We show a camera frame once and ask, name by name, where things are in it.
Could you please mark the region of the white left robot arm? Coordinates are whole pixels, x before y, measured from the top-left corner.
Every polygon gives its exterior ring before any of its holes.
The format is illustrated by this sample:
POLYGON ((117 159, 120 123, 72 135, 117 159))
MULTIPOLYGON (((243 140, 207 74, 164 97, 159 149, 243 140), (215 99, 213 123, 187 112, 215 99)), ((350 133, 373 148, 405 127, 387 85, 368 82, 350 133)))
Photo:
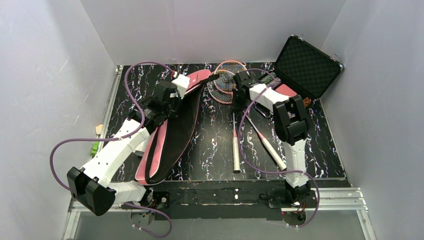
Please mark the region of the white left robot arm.
POLYGON ((157 127, 176 115, 188 87, 188 81, 160 81, 153 95, 138 103, 112 141, 81 168, 72 167, 68 171, 72 197, 96 216, 105 214, 116 204, 139 202, 146 193, 142 184, 134 180, 113 183, 112 178, 157 127))

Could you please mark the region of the pink racket bag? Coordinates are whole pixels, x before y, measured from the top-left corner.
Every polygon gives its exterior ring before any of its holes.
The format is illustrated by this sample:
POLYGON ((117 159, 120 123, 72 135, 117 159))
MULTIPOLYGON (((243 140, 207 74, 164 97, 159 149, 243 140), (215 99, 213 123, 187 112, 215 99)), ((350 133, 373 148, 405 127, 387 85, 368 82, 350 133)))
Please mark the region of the pink racket bag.
POLYGON ((146 139, 149 141, 149 149, 141 157, 135 174, 139 184, 146 186, 162 182, 182 157, 196 128, 202 84, 211 74, 209 69, 189 74, 190 84, 182 99, 182 113, 165 121, 146 139))

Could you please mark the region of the white shuttlecock tube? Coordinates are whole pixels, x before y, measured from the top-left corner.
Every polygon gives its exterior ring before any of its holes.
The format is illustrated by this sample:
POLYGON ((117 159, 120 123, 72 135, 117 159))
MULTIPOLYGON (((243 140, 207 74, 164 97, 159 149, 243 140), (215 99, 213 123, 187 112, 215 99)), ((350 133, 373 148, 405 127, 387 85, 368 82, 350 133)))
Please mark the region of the white shuttlecock tube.
POLYGON ((149 140, 145 140, 142 143, 140 143, 134 150, 133 153, 136 154, 139 157, 142 157, 145 152, 150 148, 149 147, 149 140))

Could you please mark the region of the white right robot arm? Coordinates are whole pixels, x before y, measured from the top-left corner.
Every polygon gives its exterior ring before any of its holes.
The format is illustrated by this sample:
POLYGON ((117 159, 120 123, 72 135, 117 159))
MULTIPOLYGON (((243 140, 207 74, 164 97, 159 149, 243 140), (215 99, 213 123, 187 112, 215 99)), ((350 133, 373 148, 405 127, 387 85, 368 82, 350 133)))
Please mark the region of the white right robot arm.
POLYGON ((305 146, 309 123, 302 97, 289 97, 258 83, 246 70, 236 73, 233 79, 236 84, 233 108, 244 110, 237 135, 242 136, 244 121, 254 103, 266 107, 273 115, 274 131, 285 151, 286 170, 280 173, 286 175, 286 182, 292 189, 305 186, 311 177, 306 173, 305 146))

